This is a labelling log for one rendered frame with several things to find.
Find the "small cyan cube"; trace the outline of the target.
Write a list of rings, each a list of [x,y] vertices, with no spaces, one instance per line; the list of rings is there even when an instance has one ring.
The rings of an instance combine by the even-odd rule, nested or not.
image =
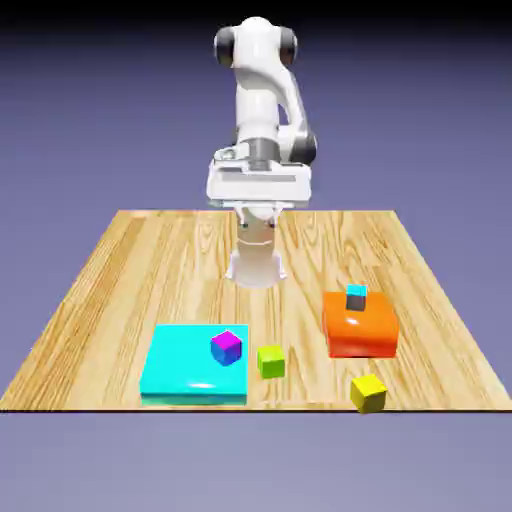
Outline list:
[[[346,309],[364,311],[366,308],[368,289],[363,284],[348,284],[346,287]]]

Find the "large orange box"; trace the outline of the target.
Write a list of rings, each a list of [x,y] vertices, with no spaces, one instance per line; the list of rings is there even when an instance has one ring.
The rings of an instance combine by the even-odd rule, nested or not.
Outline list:
[[[383,292],[370,291],[363,311],[346,308],[344,291],[323,295],[322,327],[331,358],[392,358],[399,322]]]

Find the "small yellow cube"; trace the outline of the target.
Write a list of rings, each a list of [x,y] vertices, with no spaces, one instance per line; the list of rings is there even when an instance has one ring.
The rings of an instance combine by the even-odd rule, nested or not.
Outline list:
[[[353,378],[350,399],[361,414],[380,412],[384,409],[387,387],[375,374]]]

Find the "small green cube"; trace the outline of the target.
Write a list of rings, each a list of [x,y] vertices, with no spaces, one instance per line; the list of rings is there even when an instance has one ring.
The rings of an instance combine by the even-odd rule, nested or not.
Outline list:
[[[257,363],[263,379],[285,376],[285,356],[280,345],[264,345],[258,348]]]

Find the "large cyan box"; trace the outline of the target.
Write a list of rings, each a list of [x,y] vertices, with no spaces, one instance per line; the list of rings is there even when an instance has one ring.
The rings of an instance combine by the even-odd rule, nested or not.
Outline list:
[[[242,356],[222,366],[210,340],[229,330]],[[144,405],[244,405],[248,394],[248,327],[243,324],[159,324],[139,381]]]

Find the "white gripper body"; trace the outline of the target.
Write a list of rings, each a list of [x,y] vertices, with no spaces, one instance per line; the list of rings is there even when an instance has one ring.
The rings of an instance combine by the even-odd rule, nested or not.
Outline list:
[[[303,164],[270,162],[270,169],[250,170],[248,160],[212,160],[206,195],[215,206],[235,203],[307,204],[311,198],[311,168]]]

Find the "small magenta cube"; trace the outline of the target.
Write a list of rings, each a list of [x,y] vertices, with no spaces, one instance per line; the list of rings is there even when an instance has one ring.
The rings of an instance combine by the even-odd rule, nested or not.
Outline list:
[[[210,340],[213,358],[222,366],[229,366],[242,356],[242,340],[233,332],[225,330]]]

